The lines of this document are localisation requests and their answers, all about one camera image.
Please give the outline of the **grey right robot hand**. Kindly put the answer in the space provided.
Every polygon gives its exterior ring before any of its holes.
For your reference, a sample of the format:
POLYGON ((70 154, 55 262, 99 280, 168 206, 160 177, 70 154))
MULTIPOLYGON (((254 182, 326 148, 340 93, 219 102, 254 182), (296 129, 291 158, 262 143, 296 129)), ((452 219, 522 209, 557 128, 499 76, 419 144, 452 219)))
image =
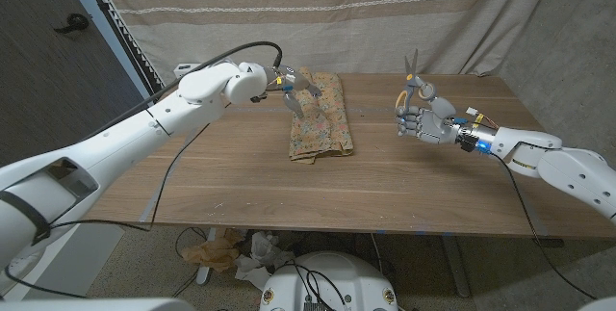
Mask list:
POLYGON ((481 120, 468 121, 436 95, 431 83, 408 82, 396 102, 395 121, 399 136, 413 136, 425 143, 455 144, 467 152, 488 153, 498 128, 481 120))

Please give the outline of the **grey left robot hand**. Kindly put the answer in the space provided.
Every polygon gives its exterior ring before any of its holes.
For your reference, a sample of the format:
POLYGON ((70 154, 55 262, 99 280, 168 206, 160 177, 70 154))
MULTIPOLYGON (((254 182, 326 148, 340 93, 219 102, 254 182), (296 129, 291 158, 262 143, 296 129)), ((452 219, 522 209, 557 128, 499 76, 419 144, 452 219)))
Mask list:
POLYGON ((321 90, 299 71, 287 65, 266 66, 268 79, 266 91, 282 91, 283 102, 298 118, 303 118, 301 104, 295 97, 296 91, 307 90, 313 97, 321 96, 321 90))

